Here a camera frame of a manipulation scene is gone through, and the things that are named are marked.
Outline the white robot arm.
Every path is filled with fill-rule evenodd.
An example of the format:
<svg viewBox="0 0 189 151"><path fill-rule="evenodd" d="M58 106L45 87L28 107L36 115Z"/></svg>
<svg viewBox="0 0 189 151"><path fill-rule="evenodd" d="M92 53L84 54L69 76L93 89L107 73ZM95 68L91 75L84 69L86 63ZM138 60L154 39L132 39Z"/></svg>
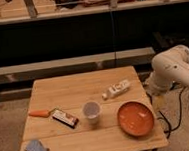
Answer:
<svg viewBox="0 0 189 151"><path fill-rule="evenodd" d="M189 87L189 47L177 45L155 55L148 77L151 95L162 95L170 90L173 81Z"/></svg>

